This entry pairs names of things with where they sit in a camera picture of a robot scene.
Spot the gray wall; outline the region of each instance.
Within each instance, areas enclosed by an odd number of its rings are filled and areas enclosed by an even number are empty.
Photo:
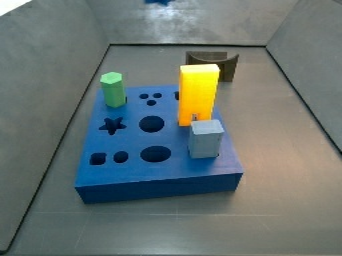
[[[88,0],[112,44],[264,46],[297,0]]]
[[[0,251],[106,47],[84,0],[33,0],[0,17]]]
[[[300,0],[267,50],[342,150],[342,4]]]

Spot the green hexagonal block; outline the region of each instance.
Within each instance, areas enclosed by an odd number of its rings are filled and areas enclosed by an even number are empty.
[[[122,86],[122,75],[120,73],[109,72],[101,75],[100,83],[105,105],[113,108],[124,105],[125,92]]]

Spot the blue shape sorter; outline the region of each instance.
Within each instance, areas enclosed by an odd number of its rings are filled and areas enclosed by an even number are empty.
[[[243,169],[227,129],[216,158],[192,159],[177,125],[176,85],[125,88],[106,107],[97,91],[74,188],[84,203],[235,190]],[[215,107],[212,119],[223,120]]]

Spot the yellow block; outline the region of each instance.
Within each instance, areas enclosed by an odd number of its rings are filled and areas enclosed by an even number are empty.
[[[211,120],[219,79],[216,64],[180,66],[179,76],[179,126],[196,120]]]

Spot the hole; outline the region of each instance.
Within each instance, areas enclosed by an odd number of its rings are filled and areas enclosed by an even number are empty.
[[[155,104],[156,104],[156,101],[155,101],[155,100],[148,100],[148,101],[147,101],[147,105],[148,105],[148,106],[153,106]]]
[[[197,114],[192,114],[192,115],[191,115],[191,120],[192,120],[192,121],[197,121]]]
[[[117,164],[124,163],[128,160],[128,153],[125,151],[118,151],[113,155],[113,161]]]
[[[169,158],[169,156],[171,150],[163,146],[148,147],[140,153],[141,159],[149,163],[163,162]]]
[[[144,132],[157,132],[164,127],[164,120],[159,116],[147,116],[140,120],[139,127]]]
[[[161,93],[159,93],[159,92],[155,93],[155,94],[153,94],[153,98],[156,98],[156,99],[161,98]]]
[[[93,153],[90,155],[89,164],[90,165],[102,165],[105,163],[105,153]]]
[[[98,128],[98,130],[106,130],[109,135],[113,135],[116,130],[124,129],[126,126],[121,124],[122,118],[118,117],[116,119],[104,118],[104,125]]]
[[[143,99],[143,100],[144,100],[144,99],[147,99],[147,98],[148,98],[148,94],[147,94],[147,93],[143,93],[143,94],[140,94],[140,96],[139,96],[139,97],[140,97],[140,99]]]
[[[179,92],[175,92],[175,99],[179,100]]]

